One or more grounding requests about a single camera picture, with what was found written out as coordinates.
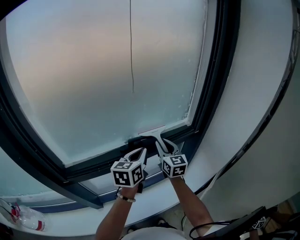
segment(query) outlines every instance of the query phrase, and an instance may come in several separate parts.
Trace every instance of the window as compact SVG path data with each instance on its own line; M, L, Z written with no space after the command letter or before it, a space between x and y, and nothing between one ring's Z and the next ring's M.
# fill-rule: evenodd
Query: window
M1 148L0 182L0 198L7 202L31 207L72 202L31 177Z
M143 146L156 162L155 139L141 132L165 126L162 137L185 142L190 161L228 76L239 7L28 0L7 8L1 147L40 182L94 208L111 200L98 195L115 190L114 161ZM161 180L156 165L148 168L148 184Z

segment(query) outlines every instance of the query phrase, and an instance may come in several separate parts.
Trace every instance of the plastic bottle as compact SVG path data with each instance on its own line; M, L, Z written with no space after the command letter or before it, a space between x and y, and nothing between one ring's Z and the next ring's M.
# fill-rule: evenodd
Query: plastic bottle
M41 212L30 209L26 206L17 206L12 214L17 217L17 223L26 228L36 231L47 231L49 229L49 220Z

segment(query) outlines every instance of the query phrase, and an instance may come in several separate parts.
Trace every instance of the black device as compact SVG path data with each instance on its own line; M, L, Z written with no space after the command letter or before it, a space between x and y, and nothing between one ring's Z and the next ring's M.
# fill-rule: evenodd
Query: black device
M263 217L266 213L265 207L260 207L256 209L254 212L241 217L237 220L234 220L232 223L223 227L211 234L208 234L203 237L198 237L196 239L210 239L210 240L239 240L240 236L249 232L249 229L252 225L257 222L261 217Z

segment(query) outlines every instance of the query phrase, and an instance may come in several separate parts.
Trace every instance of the white shirt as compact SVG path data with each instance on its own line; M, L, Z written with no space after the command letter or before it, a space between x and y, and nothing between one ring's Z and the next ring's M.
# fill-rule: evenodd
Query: white shirt
M205 235L215 232L223 228L222 225L213 225ZM146 227L127 234L122 240L186 240L184 232L165 227Z

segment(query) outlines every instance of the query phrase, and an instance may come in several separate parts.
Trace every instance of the hand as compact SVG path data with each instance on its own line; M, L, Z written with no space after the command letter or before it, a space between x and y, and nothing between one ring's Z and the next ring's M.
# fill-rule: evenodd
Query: hand
M137 184L135 187L122 187L121 194L129 199L134 199L138 186Z

